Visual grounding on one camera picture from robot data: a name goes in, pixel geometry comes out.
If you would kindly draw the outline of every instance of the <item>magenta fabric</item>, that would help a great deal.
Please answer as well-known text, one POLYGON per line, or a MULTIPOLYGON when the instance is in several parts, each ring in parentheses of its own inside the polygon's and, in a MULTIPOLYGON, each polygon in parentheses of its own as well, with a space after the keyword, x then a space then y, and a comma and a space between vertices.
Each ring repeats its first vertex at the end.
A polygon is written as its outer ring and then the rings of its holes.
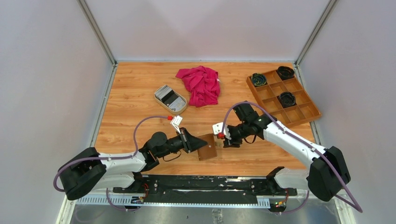
POLYGON ((180 69, 176 77, 181 78, 186 89, 191 92, 189 105, 202 107, 218 103, 220 84, 217 80, 218 73, 215 70, 204 66, 180 69))

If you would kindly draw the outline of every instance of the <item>wooden organizer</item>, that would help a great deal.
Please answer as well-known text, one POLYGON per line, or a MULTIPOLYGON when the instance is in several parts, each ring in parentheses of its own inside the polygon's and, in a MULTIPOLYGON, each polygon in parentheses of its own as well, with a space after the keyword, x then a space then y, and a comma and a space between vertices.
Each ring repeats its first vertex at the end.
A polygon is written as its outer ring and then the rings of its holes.
POLYGON ((255 87, 251 81, 252 76, 247 77, 246 82, 257 104, 268 113, 275 116, 287 127, 293 127, 320 118, 321 113, 296 76, 282 81, 276 70, 263 73, 263 75, 267 79, 267 84, 263 86, 255 87), (277 96, 286 91, 293 93, 296 97, 297 105, 288 108, 282 107, 277 96))

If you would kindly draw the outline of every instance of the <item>black cable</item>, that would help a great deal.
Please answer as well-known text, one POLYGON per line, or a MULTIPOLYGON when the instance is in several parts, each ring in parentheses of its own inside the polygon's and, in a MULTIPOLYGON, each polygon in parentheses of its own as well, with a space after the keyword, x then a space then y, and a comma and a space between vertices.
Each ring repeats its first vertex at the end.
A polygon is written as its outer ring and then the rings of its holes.
POLYGON ((179 158, 179 157, 182 155, 182 152, 181 152, 181 151, 178 151, 178 152, 180 152, 180 154, 179 154, 178 156, 176 156, 175 158, 173 158, 173 159, 165 160, 165 156, 162 157, 162 159, 163 159, 165 162, 169 162, 169 161, 175 160, 175 159, 179 158))
POLYGON ((248 143, 248 144, 253 144, 253 143, 256 141, 256 137, 257 137, 257 135, 254 136, 252 142, 248 142, 248 141, 246 140, 246 138, 244 138, 244 140, 245 140, 245 142, 248 143))

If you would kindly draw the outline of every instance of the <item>white wall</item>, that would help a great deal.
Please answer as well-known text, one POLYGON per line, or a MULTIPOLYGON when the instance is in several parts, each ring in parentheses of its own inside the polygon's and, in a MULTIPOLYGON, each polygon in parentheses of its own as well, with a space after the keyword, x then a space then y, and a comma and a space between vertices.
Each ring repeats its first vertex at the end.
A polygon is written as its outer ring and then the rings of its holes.
POLYGON ((322 143, 344 153, 359 224, 396 220, 395 10, 394 0, 340 0, 301 66, 322 143))
POLYGON ((75 0, 1 1, 0 34, 0 223, 54 223, 111 66, 75 0))
POLYGON ((87 0, 118 60, 294 60, 328 0, 87 0))

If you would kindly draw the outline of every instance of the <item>wood grain surface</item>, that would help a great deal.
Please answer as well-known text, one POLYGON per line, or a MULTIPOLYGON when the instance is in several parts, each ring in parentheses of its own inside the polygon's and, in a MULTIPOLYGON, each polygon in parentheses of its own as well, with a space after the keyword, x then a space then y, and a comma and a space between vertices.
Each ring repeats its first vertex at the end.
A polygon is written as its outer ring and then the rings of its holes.
MULTIPOLYGON (((181 127, 187 128, 194 136, 212 133, 212 125, 222 122, 228 108, 233 104, 244 100, 255 102, 246 83, 247 76, 255 72, 274 70, 281 65, 292 66, 291 63, 119 63, 99 129, 96 149, 112 154, 134 151, 135 125, 148 116, 170 115, 154 100, 154 91, 167 84, 186 99, 190 99, 190 93, 185 89, 182 80, 175 75, 179 69, 199 65, 219 72, 221 94, 218 105, 200 108, 188 106, 181 114, 181 127)), ((231 112, 227 124, 239 123, 236 115, 231 112)), ((313 141, 309 124, 296 126, 292 130, 313 141)), ((138 146, 142 147, 158 131, 166 133, 168 138, 176 135, 168 120, 149 119, 137 131, 138 146)), ((219 147, 217 153, 216 158, 199 161, 197 151, 190 154, 182 152, 182 156, 174 161, 164 162, 160 159, 160 165, 145 174, 265 176, 278 166, 304 168, 289 153, 259 138, 251 145, 244 142, 241 148, 219 147)))

